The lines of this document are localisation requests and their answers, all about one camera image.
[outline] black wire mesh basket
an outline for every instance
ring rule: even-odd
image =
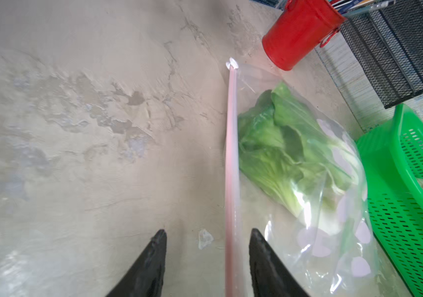
[[[341,32],[385,108],[423,93],[423,0],[351,18]]]
[[[287,0],[253,0],[253,1],[264,4],[264,5],[268,5],[270,7],[274,7],[280,10],[284,10],[284,6],[287,3]]]

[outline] green basket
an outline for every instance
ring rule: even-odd
[[[406,105],[357,140],[373,231],[411,293],[423,296],[423,123]]]

